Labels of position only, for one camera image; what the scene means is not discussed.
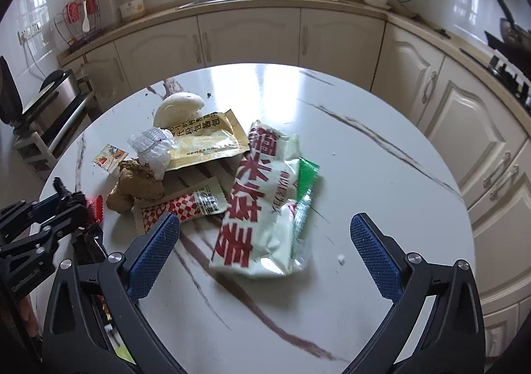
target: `countertop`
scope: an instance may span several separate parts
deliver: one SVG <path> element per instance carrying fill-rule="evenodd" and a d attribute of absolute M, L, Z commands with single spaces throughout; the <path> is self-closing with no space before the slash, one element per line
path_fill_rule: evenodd
<path fill-rule="evenodd" d="M 71 190 L 105 197 L 116 175 L 92 159 L 106 143 L 132 153 L 127 138 L 150 127 L 163 98 L 177 91 L 200 95 L 205 101 L 201 114 L 232 109 L 245 131 L 260 119 L 287 135 L 298 134 L 303 156 L 321 166 L 305 226 L 312 260 L 304 272 L 256 280 L 220 275 L 208 267 L 220 217 L 182 225 L 180 241 L 139 307 L 187 372 L 239 374 L 251 367 L 256 374 L 342 372 L 391 307 L 350 240 L 349 223 L 356 213 L 366 212 L 406 253 L 418 252 L 441 264 L 466 259 L 475 269 L 466 207 L 428 139 L 370 92 L 299 67 L 204 68 L 137 92 L 79 136 L 40 198 L 54 192 L 56 176 Z M 239 160 L 168 172 L 166 193 L 211 175 L 228 193 Z M 133 214 L 105 208 L 103 231 L 108 253 L 125 251 L 137 235 Z M 69 238 L 60 241 L 55 265 L 71 256 Z M 339 255 L 345 257 L 343 265 Z M 33 293 L 41 322 L 52 280 Z M 427 302 L 399 359 L 411 355 L 432 303 Z"/>
<path fill-rule="evenodd" d="M 528 135 L 531 136 L 531 117 L 526 112 L 524 107 L 522 107 L 516 98 L 514 98 L 511 93 L 507 91 L 505 87 L 500 84 L 492 75 L 487 73 L 484 68 L 480 67 L 476 62 L 471 60 L 467 55 L 460 51 L 460 48 L 463 48 L 470 54 L 477 57 L 479 60 L 483 61 L 485 64 L 488 64 L 492 55 L 494 54 L 492 49 L 489 49 L 487 46 L 482 46 L 481 48 L 476 47 L 459 36 L 453 35 L 451 33 L 449 33 L 451 37 L 450 39 L 443 38 L 424 23 L 420 23 L 394 13 L 356 2 L 336 2 L 328 0 L 218 0 L 183 7 L 182 9 L 179 7 L 174 7 L 149 14 L 142 19 L 136 20 L 113 31 L 110 31 L 70 55 L 59 55 L 58 59 L 61 65 L 65 65 L 82 56 L 83 54 L 102 46 L 105 43 L 114 41 L 120 37 L 134 33 L 135 31 L 152 27 L 160 23 L 190 16 L 197 16 L 205 13 L 237 9 L 254 9 L 261 7 L 295 7 L 301 9 L 333 10 L 382 19 L 393 25 L 403 28 L 410 33 L 426 40 L 436 48 L 443 51 L 449 57 L 456 60 L 468 71 L 473 73 L 474 76 L 487 85 L 487 87 L 506 105 L 506 107 L 524 127 Z M 508 66 L 513 68 L 515 72 L 519 72 L 519 70 L 513 67 L 511 64 L 508 64 Z"/>

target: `white marble tabletop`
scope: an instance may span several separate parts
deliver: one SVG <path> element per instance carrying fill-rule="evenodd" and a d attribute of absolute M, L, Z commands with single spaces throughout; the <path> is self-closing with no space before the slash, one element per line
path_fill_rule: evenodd
<path fill-rule="evenodd" d="M 286 278 L 250 280 L 209 270 L 220 218 L 182 226 L 150 294 L 139 305 L 169 352 L 190 373 L 339 373 L 357 356 L 391 307 L 381 297 L 349 236 L 350 219 L 367 212 L 407 253 L 475 267 L 472 229 L 450 171 L 428 140 L 378 97 L 302 68 L 234 64 L 159 82 L 92 123 L 65 152 L 44 187 L 104 197 L 116 182 L 93 164 L 106 143 L 133 152 L 127 138 L 151 126 L 161 100 L 189 91 L 204 114 L 232 109 L 248 131 L 255 119 L 298 133 L 305 158 L 321 166 L 306 222 L 313 259 Z M 239 157 L 168 172 L 165 187 L 184 188 L 216 175 L 230 192 Z M 125 251 L 136 237 L 132 213 L 104 210 L 104 244 Z M 338 256 L 344 255 L 344 265 Z M 64 238 L 54 264 L 71 257 Z M 33 294 L 43 323 L 53 277 Z M 413 351 L 433 301 L 425 305 L 401 357 Z"/>

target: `blue gripper pad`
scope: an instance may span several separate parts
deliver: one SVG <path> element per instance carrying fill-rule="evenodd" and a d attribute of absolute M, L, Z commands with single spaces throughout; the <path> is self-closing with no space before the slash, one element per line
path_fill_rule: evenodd
<path fill-rule="evenodd" d="M 148 295 L 181 235 L 179 219 L 172 213 L 168 213 L 162 222 L 159 219 L 154 227 L 158 228 L 150 230 L 150 233 L 154 230 L 154 234 L 129 271 L 127 294 L 133 302 Z"/>
<path fill-rule="evenodd" d="M 396 304 L 402 296 L 402 274 L 364 216 L 368 218 L 364 213 L 352 217 L 350 239 L 381 295 Z"/>

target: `metal screw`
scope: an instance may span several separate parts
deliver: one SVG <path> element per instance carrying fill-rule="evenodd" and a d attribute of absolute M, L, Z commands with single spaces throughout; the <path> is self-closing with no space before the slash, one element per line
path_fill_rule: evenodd
<path fill-rule="evenodd" d="M 457 262 L 457 266 L 459 266 L 462 270 L 469 270 L 470 265 L 465 260 L 459 260 Z"/>
<path fill-rule="evenodd" d="M 109 255 L 108 259 L 111 263 L 118 263 L 121 260 L 121 253 L 112 253 Z"/>
<path fill-rule="evenodd" d="M 422 256 L 418 253 L 409 253 L 407 255 L 407 259 L 414 264 L 419 264 L 420 262 L 422 262 Z"/>
<path fill-rule="evenodd" d="M 61 269 L 68 269 L 72 266 L 72 260 L 70 259 L 65 259 L 63 260 L 60 265 L 59 265 L 59 268 Z"/>

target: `steamed bun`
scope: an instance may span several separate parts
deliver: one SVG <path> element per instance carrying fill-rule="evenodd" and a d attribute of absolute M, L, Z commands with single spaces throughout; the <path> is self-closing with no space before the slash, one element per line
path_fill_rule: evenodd
<path fill-rule="evenodd" d="M 153 118 L 153 127 L 168 128 L 182 124 L 203 107 L 204 101 L 199 95 L 176 92 L 160 104 Z"/>

